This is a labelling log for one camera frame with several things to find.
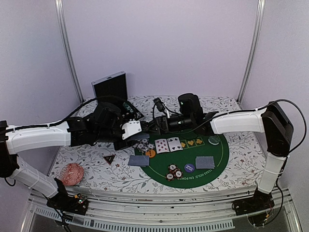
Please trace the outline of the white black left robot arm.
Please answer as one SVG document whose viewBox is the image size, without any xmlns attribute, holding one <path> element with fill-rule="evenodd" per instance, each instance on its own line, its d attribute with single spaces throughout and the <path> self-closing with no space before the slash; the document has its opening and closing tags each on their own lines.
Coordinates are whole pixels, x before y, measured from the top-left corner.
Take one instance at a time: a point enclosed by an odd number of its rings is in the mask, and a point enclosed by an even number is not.
<svg viewBox="0 0 309 232">
<path fill-rule="evenodd" d="M 71 112 L 64 119 L 45 124 L 13 126 L 7 121 L 0 122 L 0 176 L 22 182 L 30 189 L 42 193 L 62 210 L 72 205 L 70 196 L 60 180 L 50 178 L 27 164 L 18 153 L 22 151 L 53 147 L 94 145 L 95 143 L 113 143 L 117 150 L 132 146 L 130 138 L 139 133 L 147 133 L 146 121 L 123 119 L 121 110 L 112 104 L 118 100 L 132 104 L 117 96 L 93 98 L 76 108 L 99 101 L 94 112 L 85 116 L 74 116 Z"/>
</svg>

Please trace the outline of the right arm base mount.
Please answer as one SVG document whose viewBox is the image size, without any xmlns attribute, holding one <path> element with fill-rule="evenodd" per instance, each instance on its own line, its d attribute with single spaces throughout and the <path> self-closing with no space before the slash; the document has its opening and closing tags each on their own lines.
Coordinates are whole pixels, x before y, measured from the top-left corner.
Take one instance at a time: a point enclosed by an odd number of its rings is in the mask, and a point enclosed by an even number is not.
<svg viewBox="0 0 309 232">
<path fill-rule="evenodd" d="M 232 209 L 237 216 L 254 213 L 254 215 L 248 216 L 248 221 L 253 226 L 258 227 L 267 222 L 269 218 L 267 210 L 272 211 L 274 205 L 271 193 L 265 194 L 255 190 L 252 197 L 233 201 Z"/>
</svg>

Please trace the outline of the right aluminium frame post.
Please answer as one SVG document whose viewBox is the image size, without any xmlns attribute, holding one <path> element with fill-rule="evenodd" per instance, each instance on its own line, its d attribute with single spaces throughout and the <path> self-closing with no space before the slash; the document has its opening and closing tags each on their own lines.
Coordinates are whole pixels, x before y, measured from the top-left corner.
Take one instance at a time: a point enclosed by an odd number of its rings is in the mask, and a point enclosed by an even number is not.
<svg viewBox="0 0 309 232">
<path fill-rule="evenodd" d="M 239 105 L 242 104 L 246 92 L 246 88 L 249 83 L 254 57 L 256 53 L 256 49 L 258 46 L 259 36 L 261 32 L 261 27 L 263 23 L 263 16 L 264 16 L 264 10 L 265 10 L 265 0 L 258 0 L 257 1 L 257 10 L 256 10 L 256 16 L 255 16 L 255 22 L 253 27 L 253 36 L 252 36 L 252 42 L 249 50 L 249 55 L 244 71 L 244 76 L 240 85 L 240 90 L 237 97 L 237 102 Z"/>
</svg>

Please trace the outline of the green dealer button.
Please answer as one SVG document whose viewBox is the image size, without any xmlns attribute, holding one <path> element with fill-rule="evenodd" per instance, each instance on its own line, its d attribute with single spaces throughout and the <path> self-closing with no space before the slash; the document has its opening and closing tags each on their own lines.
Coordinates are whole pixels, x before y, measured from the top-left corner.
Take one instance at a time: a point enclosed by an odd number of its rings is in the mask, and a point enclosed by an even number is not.
<svg viewBox="0 0 309 232">
<path fill-rule="evenodd" d="M 208 138 L 208 142 L 211 145 L 218 145 L 220 143 L 220 137 L 218 135 L 212 135 Z"/>
</svg>

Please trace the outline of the aluminium poker chip case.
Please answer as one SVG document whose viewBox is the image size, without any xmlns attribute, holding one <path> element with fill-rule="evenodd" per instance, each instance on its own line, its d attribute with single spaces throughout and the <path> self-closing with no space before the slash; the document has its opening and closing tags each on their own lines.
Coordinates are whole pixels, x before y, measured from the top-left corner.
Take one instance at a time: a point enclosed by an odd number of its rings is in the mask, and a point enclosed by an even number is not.
<svg viewBox="0 0 309 232">
<path fill-rule="evenodd" d="M 108 101 L 121 110 L 121 114 L 124 119 L 139 120 L 144 115 L 136 108 L 134 114 L 125 113 L 123 108 L 123 102 L 128 102 L 127 86 L 126 86 L 126 73 L 124 71 L 117 72 L 115 74 L 103 77 L 92 82 L 93 92 L 95 97 L 108 97 L 107 100 L 99 99 L 100 102 Z"/>
</svg>

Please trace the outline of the aluminium frame post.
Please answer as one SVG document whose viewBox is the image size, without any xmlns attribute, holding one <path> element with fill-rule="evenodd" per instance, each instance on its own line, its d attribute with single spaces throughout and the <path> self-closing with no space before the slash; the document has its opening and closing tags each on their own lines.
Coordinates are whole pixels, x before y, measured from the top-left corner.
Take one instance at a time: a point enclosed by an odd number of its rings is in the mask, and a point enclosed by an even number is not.
<svg viewBox="0 0 309 232">
<path fill-rule="evenodd" d="M 77 77 L 77 72 L 75 69 L 74 65 L 74 60 L 70 48 L 70 42 L 69 42 L 69 37 L 68 37 L 68 32 L 67 32 L 67 26 L 66 26 L 66 21 L 65 21 L 65 14 L 64 14 L 64 9 L 63 9 L 63 1 L 62 0 L 55 0 L 55 7 L 56 7 L 56 14 L 57 14 L 57 19 L 58 19 L 58 25 L 60 29 L 60 34 L 62 38 L 62 42 L 64 45 L 64 51 L 66 55 L 66 59 L 68 62 L 68 67 L 70 71 L 70 75 L 72 78 L 72 83 L 78 98 L 78 101 L 82 103 L 84 101 L 82 89 Z"/>
<path fill-rule="evenodd" d="M 255 16 L 255 22 L 253 27 L 253 36 L 252 36 L 252 42 L 249 50 L 249 55 L 244 71 L 244 76 L 240 85 L 240 90 L 237 97 L 237 102 L 239 105 L 242 104 L 246 92 L 246 88 L 249 83 L 254 57 L 256 53 L 256 49 L 258 46 L 259 36 L 261 32 L 261 27 L 263 23 L 263 16 L 264 16 L 264 10 L 265 10 L 265 0 L 258 0 L 257 1 L 257 10 L 256 10 L 256 16 Z"/>
</svg>

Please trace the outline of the black triangular card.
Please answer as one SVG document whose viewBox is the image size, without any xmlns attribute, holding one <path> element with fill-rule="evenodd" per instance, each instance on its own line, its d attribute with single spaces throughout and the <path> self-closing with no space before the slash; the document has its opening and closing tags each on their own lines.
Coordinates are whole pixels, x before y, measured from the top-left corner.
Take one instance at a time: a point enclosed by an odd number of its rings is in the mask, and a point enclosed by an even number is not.
<svg viewBox="0 0 309 232">
<path fill-rule="evenodd" d="M 108 156 L 104 156 L 103 159 L 109 164 L 111 165 L 112 162 L 114 161 L 115 155 L 108 155 Z"/>
</svg>

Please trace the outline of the orange big blind button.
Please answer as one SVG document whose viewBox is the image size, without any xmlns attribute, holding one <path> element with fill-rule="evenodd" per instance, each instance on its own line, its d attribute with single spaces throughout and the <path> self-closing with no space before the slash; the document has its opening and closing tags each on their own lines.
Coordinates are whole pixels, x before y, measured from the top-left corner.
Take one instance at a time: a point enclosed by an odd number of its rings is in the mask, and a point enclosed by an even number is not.
<svg viewBox="0 0 309 232">
<path fill-rule="evenodd" d="M 156 151 L 153 149 L 150 149 L 147 152 L 145 152 L 145 155 L 148 156 L 149 158 L 154 158 L 156 156 Z"/>
</svg>

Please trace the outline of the round green poker mat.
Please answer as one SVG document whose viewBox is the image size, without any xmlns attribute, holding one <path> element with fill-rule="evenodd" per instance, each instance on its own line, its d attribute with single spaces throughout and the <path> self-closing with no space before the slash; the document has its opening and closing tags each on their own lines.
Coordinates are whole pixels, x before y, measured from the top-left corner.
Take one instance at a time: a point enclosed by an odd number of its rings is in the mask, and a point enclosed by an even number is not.
<svg viewBox="0 0 309 232">
<path fill-rule="evenodd" d="M 182 150 L 157 154 L 154 158 L 150 158 L 150 164 L 141 169 L 146 173 L 151 180 L 163 184 L 168 187 L 177 189 L 192 189 L 201 187 L 210 183 L 218 178 L 225 170 L 229 160 L 229 146 L 224 135 L 218 135 L 220 137 L 220 143 L 218 145 L 211 145 L 208 142 L 209 136 L 199 135 L 196 132 L 192 132 L 186 135 L 176 134 L 164 134 L 154 135 L 151 134 L 148 139 L 148 144 L 155 146 L 155 140 L 168 139 L 171 137 L 179 137 Z M 143 155 L 149 150 L 148 144 L 144 144 L 144 149 L 137 149 L 138 144 L 143 144 L 142 140 L 139 140 L 136 145 L 133 146 L 134 154 L 136 156 Z M 214 169 L 196 169 L 192 173 L 187 173 L 184 170 L 185 164 L 191 163 L 195 166 L 197 156 L 213 156 L 215 168 Z M 165 175 L 170 173 L 168 166 L 175 164 L 178 169 L 183 172 L 181 179 L 174 178 L 172 181 L 167 181 Z"/>
</svg>

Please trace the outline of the dealt playing card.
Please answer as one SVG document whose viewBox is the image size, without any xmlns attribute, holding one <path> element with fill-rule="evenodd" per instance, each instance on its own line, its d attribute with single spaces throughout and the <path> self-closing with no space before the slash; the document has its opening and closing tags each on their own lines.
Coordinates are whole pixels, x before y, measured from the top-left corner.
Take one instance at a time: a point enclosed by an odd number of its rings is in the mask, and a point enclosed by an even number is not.
<svg viewBox="0 0 309 232">
<path fill-rule="evenodd" d="M 196 169 L 214 169 L 215 163 L 213 156 L 197 156 L 195 160 Z"/>
<path fill-rule="evenodd" d="M 146 167 L 150 164 L 150 158 L 148 156 L 143 155 L 133 155 L 130 156 L 128 165 L 129 166 L 139 166 L 139 167 Z"/>
</svg>

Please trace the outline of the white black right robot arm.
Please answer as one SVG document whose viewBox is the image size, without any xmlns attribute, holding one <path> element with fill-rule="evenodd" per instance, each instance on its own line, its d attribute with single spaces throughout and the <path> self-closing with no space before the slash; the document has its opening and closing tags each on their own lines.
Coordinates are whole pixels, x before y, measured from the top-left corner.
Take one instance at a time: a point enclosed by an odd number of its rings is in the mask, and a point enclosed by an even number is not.
<svg viewBox="0 0 309 232">
<path fill-rule="evenodd" d="M 267 160 L 257 194 L 250 199 L 254 211 L 261 210 L 268 203 L 268 196 L 281 176 L 291 148 L 294 127 L 280 107 L 281 100 L 269 102 L 256 109 L 229 111 L 226 113 L 204 113 L 197 95 L 182 94 L 178 97 L 179 113 L 172 113 L 160 98 L 153 100 L 153 109 L 164 113 L 153 117 L 152 122 L 160 134 L 195 132 L 200 135 L 219 135 L 230 132 L 263 133 L 267 143 Z"/>
</svg>

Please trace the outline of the left aluminium frame post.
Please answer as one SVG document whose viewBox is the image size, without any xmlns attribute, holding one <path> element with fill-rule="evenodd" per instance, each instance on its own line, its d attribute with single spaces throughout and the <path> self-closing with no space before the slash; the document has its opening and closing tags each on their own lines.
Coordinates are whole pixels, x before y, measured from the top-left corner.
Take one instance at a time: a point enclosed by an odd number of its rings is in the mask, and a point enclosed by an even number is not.
<svg viewBox="0 0 309 232">
<path fill-rule="evenodd" d="M 66 59 L 68 62 L 68 67 L 70 71 L 70 75 L 72 78 L 72 83 L 78 98 L 78 101 L 82 103 L 84 101 L 82 89 L 77 77 L 77 72 L 75 69 L 74 65 L 74 60 L 70 48 L 70 42 L 69 42 L 69 37 L 68 37 L 68 32 L 67 32 L 67 26 L 66 26 L 66 21 L 65 21 L 65 14 L 64 14 L 64 9 L 63 9 L 63 1 L 62 0 L 55 0 L 55 7 L 56 7 L 56 14 L 57 14 L 57 19 L 58 19 L 58 25 L 60 29 L 60 34 L 62 38 L 62 42 L 64 45 L 64 51 L 66 55 Z"/>
</svg>

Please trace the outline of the aluminium front rail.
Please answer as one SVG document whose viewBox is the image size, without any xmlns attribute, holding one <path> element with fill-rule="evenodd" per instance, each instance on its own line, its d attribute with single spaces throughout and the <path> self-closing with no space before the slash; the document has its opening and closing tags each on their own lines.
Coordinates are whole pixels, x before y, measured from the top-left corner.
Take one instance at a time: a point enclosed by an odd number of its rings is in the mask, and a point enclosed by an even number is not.
<svg viewBox="0 0 309 232">
<path fill-rule="evenodd" d="M 71 215 L 72 232 L 301 232 L 287 188 L 273 189 L 275 206 L 267 224 L 256 227 L 264 211 L 237 215 L 235 200 L 253 195 L 254 187 L 192 193 L 127 193 L 69 187 L 89 201 L 84 216 Z"/>
</svg>

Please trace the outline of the purple small blind button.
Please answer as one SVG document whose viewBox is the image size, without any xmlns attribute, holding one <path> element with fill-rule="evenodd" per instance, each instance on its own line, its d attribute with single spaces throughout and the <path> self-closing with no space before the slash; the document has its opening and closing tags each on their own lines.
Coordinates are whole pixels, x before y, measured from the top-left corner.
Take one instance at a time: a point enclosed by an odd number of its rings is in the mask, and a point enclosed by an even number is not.
<svg viewBox="0 0 309 232">
<path fill-rule="evenodd" d="M 185 164 L 184 166 L 184 170 L 187 172 L 187 173 L 192 173 L 195 171 L 195 166 L 191 163 L 188 163 L 188 164 Z"/>
</svg>

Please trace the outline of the red patterned bowl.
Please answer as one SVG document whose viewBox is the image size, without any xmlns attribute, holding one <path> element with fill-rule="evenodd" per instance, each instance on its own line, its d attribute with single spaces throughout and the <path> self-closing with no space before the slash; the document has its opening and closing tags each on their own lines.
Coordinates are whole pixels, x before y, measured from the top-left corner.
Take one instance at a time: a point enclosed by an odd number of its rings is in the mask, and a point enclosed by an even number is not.
<svg viewBox="0 0 309 232">
<path fill-rule="evenodd" d="M 59 177 L 65 186 L 74 186 L 83 179 L 84 169 L 77 163 L 69 163 L 62 168 Z"/>
</svg>

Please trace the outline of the four of clubs card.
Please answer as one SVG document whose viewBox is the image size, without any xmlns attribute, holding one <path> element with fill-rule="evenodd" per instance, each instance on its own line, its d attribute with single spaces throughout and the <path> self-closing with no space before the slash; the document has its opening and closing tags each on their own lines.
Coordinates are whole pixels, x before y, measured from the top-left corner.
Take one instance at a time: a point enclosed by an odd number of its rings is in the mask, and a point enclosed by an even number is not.
<svg viewBox="0 0 309 232">
<path fill-rule="evenodd" d="M 179 137 L 171 137 L 167 139 L 170 152 L 182 150 L 182 144 Z"/>
</svg>

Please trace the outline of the right poker chip stack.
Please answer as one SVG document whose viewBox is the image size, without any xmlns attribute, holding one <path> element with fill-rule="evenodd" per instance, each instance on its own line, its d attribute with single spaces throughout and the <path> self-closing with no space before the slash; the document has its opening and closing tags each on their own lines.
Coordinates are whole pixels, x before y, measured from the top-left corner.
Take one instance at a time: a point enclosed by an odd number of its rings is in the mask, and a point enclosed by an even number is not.
<svg viewBox="0 0 309 232">
<path fill-rule="evenodd" d="M 134 114 L 135 113 L 135 110 L 126 102 L 123 102 L 123 108 L 125 110 L 125 113 L 128 113 L 128 114 Z"/>
</svg>

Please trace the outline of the red black 100 chip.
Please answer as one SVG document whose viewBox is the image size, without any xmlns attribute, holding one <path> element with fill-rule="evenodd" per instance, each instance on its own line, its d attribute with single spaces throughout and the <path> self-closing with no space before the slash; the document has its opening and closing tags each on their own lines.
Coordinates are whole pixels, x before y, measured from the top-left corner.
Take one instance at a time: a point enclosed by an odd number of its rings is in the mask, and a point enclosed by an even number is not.
<svg viewBox="0 0 309 232">
<path fill-rule="evenodd" d="M 170 164 L 168 166 L 168 170 L 169 170 L 170 173 L 174 172 L 177 169 L 178 169 L 178 167 L 175 164 Z"/>
</svg>

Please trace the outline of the eight of diamonds card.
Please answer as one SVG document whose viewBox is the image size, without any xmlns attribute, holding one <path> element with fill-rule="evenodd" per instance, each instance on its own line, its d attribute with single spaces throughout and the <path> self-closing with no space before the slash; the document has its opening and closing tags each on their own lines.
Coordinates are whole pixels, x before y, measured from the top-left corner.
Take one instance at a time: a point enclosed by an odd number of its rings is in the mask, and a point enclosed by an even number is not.
<svg viewBox="0 0 309 232">
<path fill-rule="evenodd" d="M 157 139 L 154 143 L 157 154 L 170 152 L 167 139 Z"/>
</svg>

